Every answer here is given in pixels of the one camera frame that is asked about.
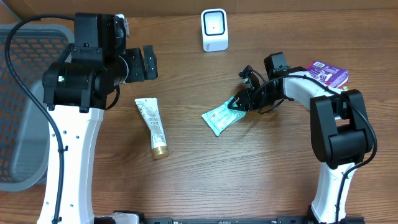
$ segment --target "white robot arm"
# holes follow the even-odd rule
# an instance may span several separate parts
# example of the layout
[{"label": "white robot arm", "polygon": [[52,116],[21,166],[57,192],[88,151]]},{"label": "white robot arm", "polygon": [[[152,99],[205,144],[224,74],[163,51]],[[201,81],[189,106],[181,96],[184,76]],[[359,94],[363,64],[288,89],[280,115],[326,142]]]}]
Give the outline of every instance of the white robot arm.
[{"label": "white robot arm", "polygon": [[[308,76],[308,72],[295,72],[290,75]],[[331,93],[320,88],[310,80],[299,78],[286,78],[283,82],[284,94],[286,97],[294,99],[310,109],[310,99],[318,96],[333,96]],[[331,91],[341,93],[342,90],[338,88],[329,88]],[[338,196],[338,189],[341,184],[343,174],[351,167],[354,162],[349,164],[339,165],[336,169],[331,169],[326,162],[322,162],[320,166],[320,174],[318,181],[317,194],[311,204],[311,210],[317,219],[318,223],[334,223],[336,217],[336,201]],[[354,172],[350,172],[348,179],[345,181],[343,193],[341,195],[339,221],[345,218],[345,203],[348,195],[349,184],[351,183]]]},{"label": "white robot arm", "polygon": [[[290,68],[282,52],[268,56],[264,63],[270,81],[260,85],[254,75],[260,74],[248,65],[239,76],[250,84],[250,88],[239,91],[228,107],[241,111],[259,109],[262,114],[263,106],[273,105],[275,100],[289,99],[310,110],[311,142],[321,166],[317,194],[308,216],[315,224],[334,223],[338,207],[340,222],[346,217],[345,202],[354,171],[348,173],[337,205],[343,175],[362,162],[364,154],[370,152],[373,145],[368,127],[346,103],[348,100],[367,119],[362,94],[358,90],[328,87],[313,79],[304,68]],[[337,119],[349,119],[350,122],[337,126]]]},{"label": "white robot arm", "polygon": [[[94,217],[93,160],[104,110],[117,102],[119,84],[156,79],[156,56],[151,45],[144,46],[145,63],[140,49],[126,49],[129,27],[122,14],[76,13],[74,20],[72,62],[64,62],[69,53],[63,54],[65,58],[52,63],[43,75],[44,103],[65,148],[58,150],[59,139],[50,126],[47,187],[37,223],[138,224],[136,213]],[[107,96],[115,89],[116,98],[106,108]]]}]

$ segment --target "wood grain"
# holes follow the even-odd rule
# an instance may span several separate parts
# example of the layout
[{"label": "wood grain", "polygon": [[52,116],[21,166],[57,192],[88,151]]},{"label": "wood grain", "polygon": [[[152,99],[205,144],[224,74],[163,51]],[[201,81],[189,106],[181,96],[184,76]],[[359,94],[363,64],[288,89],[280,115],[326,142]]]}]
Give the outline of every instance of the wood grain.
[{"label": "wood grain", "polygon": [[[346,211],[365,216],[367,223],[398,222],[398,10],[229,15],[228,50],[208,54],[201,46],[198,16],[129,21],[128,47],[152,44],[159,77],[123,85],[119,103],[105,112],[95,152],[96,214],[306,214],[316,193],[319,162],[303,106],[285,102],[273,113],[248,113],[218,138],[201,118],[237,92],[238,72],[247,64],[264,73],[263,59],[283,51],[293,67],[318,59],[349,70],[349,87],[364,95],[379,152],[356,172]],[[151,158],[149,131],[134,103],[142,97],[159,99],[170,151],[166,159]],[[0,223],[34,223],[44,190],[37,185],[25,192],[1,192]]]},{"label": "wood grain", "polygon": [[3,2],[23,19],[40,14],[74,16],[76,12],[122,13],[128,17],[190,16],[200,15],[205,9],[219,7],[228,14],[398,8],[398,2],[395,0],[3,0]]}]

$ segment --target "plastic laundry basket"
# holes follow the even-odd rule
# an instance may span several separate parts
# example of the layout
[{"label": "plastic laundry basket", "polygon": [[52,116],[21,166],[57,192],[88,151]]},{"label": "plastic laundry basket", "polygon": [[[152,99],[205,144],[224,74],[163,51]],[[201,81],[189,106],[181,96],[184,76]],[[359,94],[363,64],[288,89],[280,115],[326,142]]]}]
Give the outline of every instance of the plastic laundry basket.
[{"label": "plastic laundry basket", "polygon": [[[21,191],[45,182],[49,124],[8,71],[4,44],[12,28],[0,25],[0,190]],[[73,33],[61,25],[27,24],[15,34],[12,64],[39,101],[43,101],[44,71],[69,42],[74,42]]]}]

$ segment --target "light blue packet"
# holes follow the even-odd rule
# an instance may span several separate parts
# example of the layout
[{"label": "light blue packet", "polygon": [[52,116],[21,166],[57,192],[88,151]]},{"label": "light blue packet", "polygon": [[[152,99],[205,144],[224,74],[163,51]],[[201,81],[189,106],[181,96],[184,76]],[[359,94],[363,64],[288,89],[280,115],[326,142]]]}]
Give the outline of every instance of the light blue packet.
[{"label": "light blue packet", "polygon": [[231,110],[228,108],[228,103],[232,99],[233,97],[231,97],[227,102],[223,103],[216,109],[213,109],[201,115],[201,117],[206,121],[206,123],[214,131],[217,137],[226,128],[228,128],[233,123],[237,122],[246,115],[245,111]]}]

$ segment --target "toothpaste tube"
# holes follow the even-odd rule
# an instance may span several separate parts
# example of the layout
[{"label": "toothpaste tube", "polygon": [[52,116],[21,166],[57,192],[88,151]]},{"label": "toothpaste tube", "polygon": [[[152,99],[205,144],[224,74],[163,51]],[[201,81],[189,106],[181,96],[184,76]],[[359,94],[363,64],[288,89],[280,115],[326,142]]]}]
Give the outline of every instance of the toothpaste tube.
[{"label": "toothpaste tube", "polygon": [[228,103],[232,99],[233,97],[216,109],[204,113],[201,116],[214,131],[216,136],[219,136],[226,128],[246,115],[245,111],[231,110],[228,108]]},{"label": "toothpaste tube", "polygon": [[169,156],[162,120],[160,119],[159,108],[157,106],[157,99],[136,99],[136,104],[150,130],[150,143],[152,145],[153,158],[161,159]]}]

